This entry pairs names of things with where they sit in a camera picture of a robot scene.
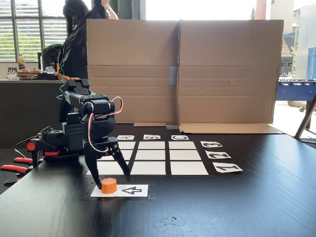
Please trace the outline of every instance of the tape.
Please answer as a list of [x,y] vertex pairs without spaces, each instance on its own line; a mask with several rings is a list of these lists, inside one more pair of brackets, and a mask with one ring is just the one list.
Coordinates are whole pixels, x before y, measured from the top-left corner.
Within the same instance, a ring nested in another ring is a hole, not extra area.
[[175,85],[177,80],[178,67],[170,67],[170,85]]

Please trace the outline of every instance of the cardboard backdrop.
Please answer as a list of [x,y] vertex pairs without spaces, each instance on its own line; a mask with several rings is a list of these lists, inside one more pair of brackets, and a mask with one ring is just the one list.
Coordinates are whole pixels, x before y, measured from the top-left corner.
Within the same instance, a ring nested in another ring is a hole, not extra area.
[[89,19],[91,90],[123,98],[117,122],[177,122],[190,132],[196,123],[254,123],[261,131],[273,121],[282,30],[281,20]]

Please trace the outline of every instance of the dark hair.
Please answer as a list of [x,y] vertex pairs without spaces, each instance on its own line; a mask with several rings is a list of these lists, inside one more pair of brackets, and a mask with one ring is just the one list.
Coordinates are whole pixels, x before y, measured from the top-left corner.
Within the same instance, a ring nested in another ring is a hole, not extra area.
[[73,25],[77,24],[87,13],[88,7],[82,0],[66,0],[63,14],[66,18],[67,37],[73,32]]

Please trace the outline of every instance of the orange block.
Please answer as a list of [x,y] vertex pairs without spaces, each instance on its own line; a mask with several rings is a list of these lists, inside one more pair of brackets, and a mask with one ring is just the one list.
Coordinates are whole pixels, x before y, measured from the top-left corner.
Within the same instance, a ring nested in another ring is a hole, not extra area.
[[117,180],[113,178],[107,178],[101,181],[101,192],[104,194],[112,194],[117,191]]

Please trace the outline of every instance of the bottle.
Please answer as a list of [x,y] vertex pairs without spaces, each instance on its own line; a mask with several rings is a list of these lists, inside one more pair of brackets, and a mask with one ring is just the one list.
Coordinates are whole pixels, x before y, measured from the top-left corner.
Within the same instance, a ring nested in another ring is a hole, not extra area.
[[22,53],[20,53],[20,56],[18,57],[18,66],[19,66],[19,70],[25,69],[25,59]]

